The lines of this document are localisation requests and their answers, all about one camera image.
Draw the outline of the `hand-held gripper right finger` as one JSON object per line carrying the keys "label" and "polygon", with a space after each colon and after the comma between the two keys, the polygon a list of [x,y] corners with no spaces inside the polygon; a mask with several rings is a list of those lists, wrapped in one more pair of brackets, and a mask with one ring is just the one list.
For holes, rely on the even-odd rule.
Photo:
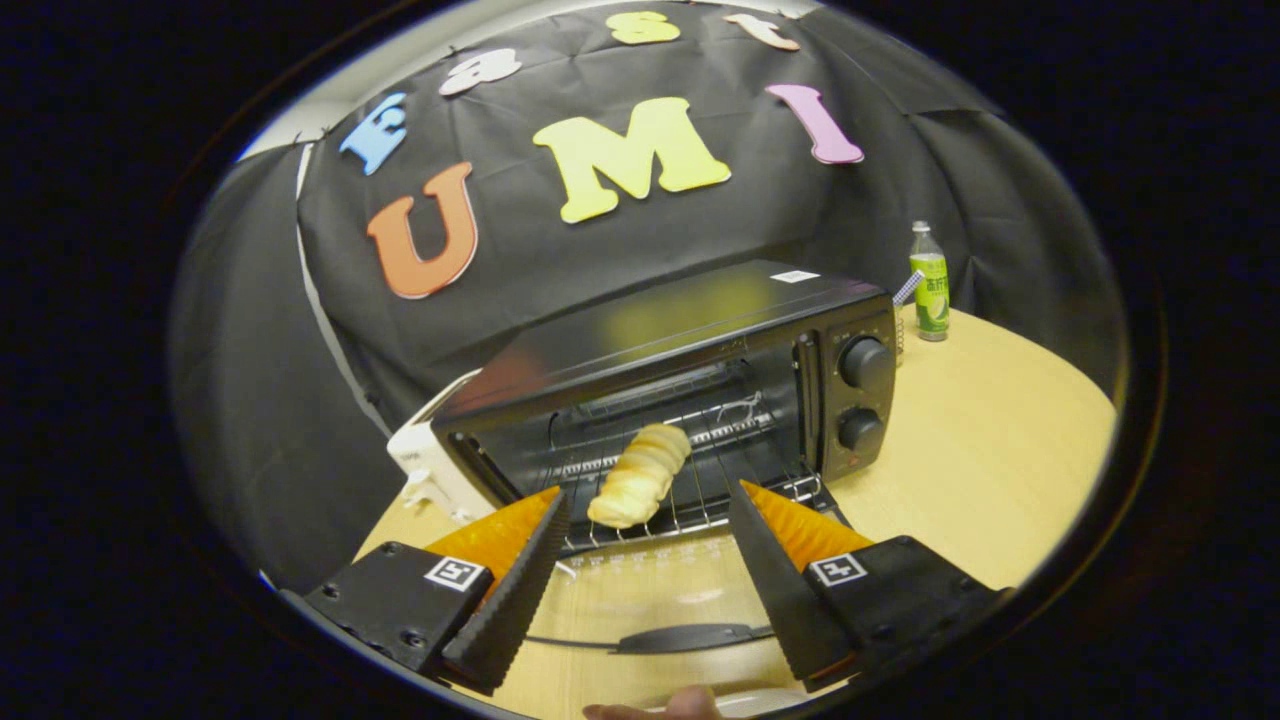
{"label": "hand-held gripper right finger", "polygon": [[812,692],[902,675],[1011,593],[910,536],[869,541],[746,480],[731,489],[730,529],[792,675]]}

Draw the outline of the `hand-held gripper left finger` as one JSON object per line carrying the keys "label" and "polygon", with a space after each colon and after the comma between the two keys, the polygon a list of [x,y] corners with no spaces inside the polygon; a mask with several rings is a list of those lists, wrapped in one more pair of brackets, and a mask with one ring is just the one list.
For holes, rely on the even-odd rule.
{"label": "hand-held gripper left finger", "polygon": [[570,510],[550,487],[426,547],[384,542],[303,606],[398,667],[492,694],[536,615]]}

